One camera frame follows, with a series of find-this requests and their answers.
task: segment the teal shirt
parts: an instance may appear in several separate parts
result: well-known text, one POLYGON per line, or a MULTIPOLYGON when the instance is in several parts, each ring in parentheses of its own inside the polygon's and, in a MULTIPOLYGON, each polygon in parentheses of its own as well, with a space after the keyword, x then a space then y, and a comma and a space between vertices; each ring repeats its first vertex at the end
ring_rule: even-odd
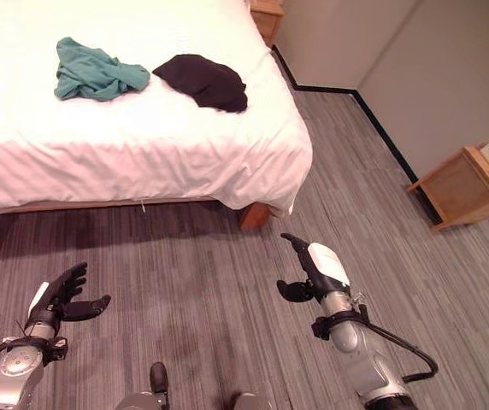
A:
POLYGON ((142 91, 150 73, 137 64, 129 65, 111 58, 101 49, 90 49, 70 37, 56 45, 60 64, 56 71, 55 95, 109 101, 128 91, 142 91))

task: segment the black baseboard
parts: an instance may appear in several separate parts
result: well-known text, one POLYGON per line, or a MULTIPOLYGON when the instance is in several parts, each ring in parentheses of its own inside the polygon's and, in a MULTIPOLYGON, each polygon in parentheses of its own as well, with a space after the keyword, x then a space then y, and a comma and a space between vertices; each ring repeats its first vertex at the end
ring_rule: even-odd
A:
POLYGON ((374 113, 370 109, 370 107, 366 104, 364 99, 361 97, 360 93, 358 90, 352 90, 348 88, 334 88, 334 87, 318 87, 315 85, 300 85, 296 82, 296 79, 292 75, 292 72, 290 71, 290 68, 286 64, 285 59, 283 58, 282 54, 280 53, 279 49, 274 45, 273 46, 273 51, 274 53, 279 57, 279 61, 282 64, 283 69, 285 70, 286 75, 288 76, 288 79, 290 80, 290 84, 292 85, 292 88, 296 91, 313 91, 313 92, 331 92, 331 93, 336 93, 336 94, 351 94, 354 98, 356 103, 359 105, 359 107, 362 109, 362 111, 366 114, 372 125, 374 126, 375 130, 380 134, 381 139, 385 142, 387 148, 391 151, 392 156, 395 157, 395 159, 398 162, 398 165, 403 169, 403 171, 406 173, 408 176, 409 180, 414 183, 417 181, 417 176, 414 173, 414 170, 412 167, 409 165, 409 163, 406 161, 402 153, 398 150, 397 146, 395 143, 391 140, 391 137, 389 137, 389 134, 385 131, 381 123, 378 121, 377 118, 375 118, 374 113))

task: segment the white bedsheet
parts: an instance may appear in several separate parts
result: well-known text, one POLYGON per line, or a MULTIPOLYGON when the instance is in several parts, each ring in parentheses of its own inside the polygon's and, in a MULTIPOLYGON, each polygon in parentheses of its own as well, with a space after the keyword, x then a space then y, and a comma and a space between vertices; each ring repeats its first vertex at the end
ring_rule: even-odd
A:
POLYGON ((289 214, 309 134, 241 0, 0 0, 0 208, 211 196, 289 214), (56 42, 153 70, 195 53, 247 84, 243 114, 199 108, 152 74, 112 102, 59 101, 56 42))

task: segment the wooden nightstand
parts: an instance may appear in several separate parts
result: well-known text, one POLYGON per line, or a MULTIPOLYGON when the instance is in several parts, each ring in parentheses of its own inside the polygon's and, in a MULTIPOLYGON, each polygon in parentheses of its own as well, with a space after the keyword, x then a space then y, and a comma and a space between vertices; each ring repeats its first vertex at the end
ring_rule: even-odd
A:
POLYGON ((408 192, 417 189, 423 190, 441 218, 434 231, 489 217, 489 162, 475 147, 459 151, 408 192))
POLYGON ((285 14, 278 0, 251 0, 252 19, 268 47, 273 45, 282 16, 285 14))

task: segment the gray carpet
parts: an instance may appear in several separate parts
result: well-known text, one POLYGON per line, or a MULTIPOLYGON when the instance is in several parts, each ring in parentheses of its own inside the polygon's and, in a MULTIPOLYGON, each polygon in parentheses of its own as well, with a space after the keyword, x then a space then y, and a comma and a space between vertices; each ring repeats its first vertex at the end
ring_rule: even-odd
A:
MULTIPOLYGON (((106 313, 65 324, 64 362, 47 367, 33 408, 110 409, 168 368, 174 409, 221 409, 236 390, 278 409, 359 409, 330 343, 278 278, 303 278, 279 233, 337 251, 374 321, 440 364, 411 384, 419 408, 489 408, 489 220, 431 233, 409 183, 353 97, 295 92, 315 157, 294 214, 242 233, 218 203, 0 216, 0 340, 19 333, 43 279, 88 261, 84 296, 110 293, 106 313)), ((389 348, 402 372, 422 363, 389 348)))

